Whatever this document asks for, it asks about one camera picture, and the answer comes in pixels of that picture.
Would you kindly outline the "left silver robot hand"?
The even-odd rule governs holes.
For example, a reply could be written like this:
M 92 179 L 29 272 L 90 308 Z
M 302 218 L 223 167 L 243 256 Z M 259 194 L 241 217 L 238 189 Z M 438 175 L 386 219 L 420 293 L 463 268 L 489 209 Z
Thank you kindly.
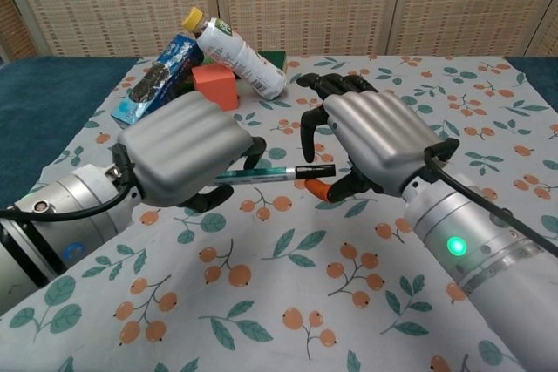
M 234 193 L 229 184 L 208 193 L 203 188 L 214 186 L 239 159 L 245 159 L 245 170 L 255 168 L 267 147 L 197 91 L 128 126 L 117 143 L 126 148 L 144 204 L 197 213 L 215 209 Z

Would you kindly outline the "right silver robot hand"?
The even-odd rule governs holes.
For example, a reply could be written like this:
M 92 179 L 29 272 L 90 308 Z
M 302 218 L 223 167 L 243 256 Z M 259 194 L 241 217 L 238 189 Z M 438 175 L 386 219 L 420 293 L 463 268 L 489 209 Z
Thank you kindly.
M 301 116 L 305 160 L 315 156 L 317 127 L 327 125 L 351 164 L 331 185 L 306 180 L 306 189 L 322 201 L 335 203 L 369 190 L 400 198 L 416 178 L 438 180 L 439 169 L 459 147 L 457 139 L 441 139 L 400 98 L 378 91 L 360 76 L 306 73 L 296 82 L 322 100 Z

